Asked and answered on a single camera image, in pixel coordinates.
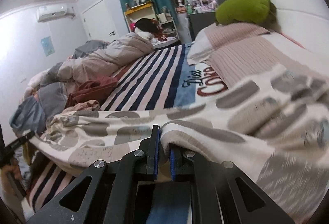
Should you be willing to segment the person's left hand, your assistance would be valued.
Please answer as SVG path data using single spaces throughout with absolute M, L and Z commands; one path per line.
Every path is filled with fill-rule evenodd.
M 22 174 L 20 172 L 20 166 L 18 164 L 18 160 L 16 158 L 12 158 L 9 162 L 9 164 L 6 164 L 1 168 L 1 179 L 2 182 L 8 182 L 8 175 L 13 174 L 14 179 L 21 180 Z

